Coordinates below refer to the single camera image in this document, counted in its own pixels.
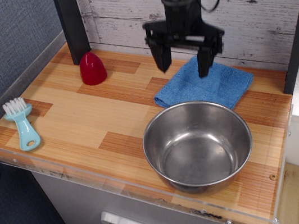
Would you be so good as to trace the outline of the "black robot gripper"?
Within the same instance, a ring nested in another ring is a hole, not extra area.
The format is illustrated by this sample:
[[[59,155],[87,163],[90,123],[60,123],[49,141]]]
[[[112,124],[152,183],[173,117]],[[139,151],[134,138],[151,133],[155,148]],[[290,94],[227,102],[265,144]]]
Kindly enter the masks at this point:
[[[207,76],[214,56],[223,51],[224,30],[203,21],[201,0],[173,2],[164,9],[163,21],[142,26],[158,69],[164,73],[169,69],[172,47],[198,49],[198,74]]]

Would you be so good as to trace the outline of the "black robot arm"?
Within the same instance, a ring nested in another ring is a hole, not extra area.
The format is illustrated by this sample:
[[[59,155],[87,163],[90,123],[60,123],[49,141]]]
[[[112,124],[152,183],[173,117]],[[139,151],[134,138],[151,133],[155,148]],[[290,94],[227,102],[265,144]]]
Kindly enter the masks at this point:
[[[165,9],[163,21],[143,24],[146,44],[159,70],[166,72],[171,61],[171,49],[197,51],[198,74],[205,77],[214,57],[223,50],[224,30],[205,23],[201,0],[161,0]]]

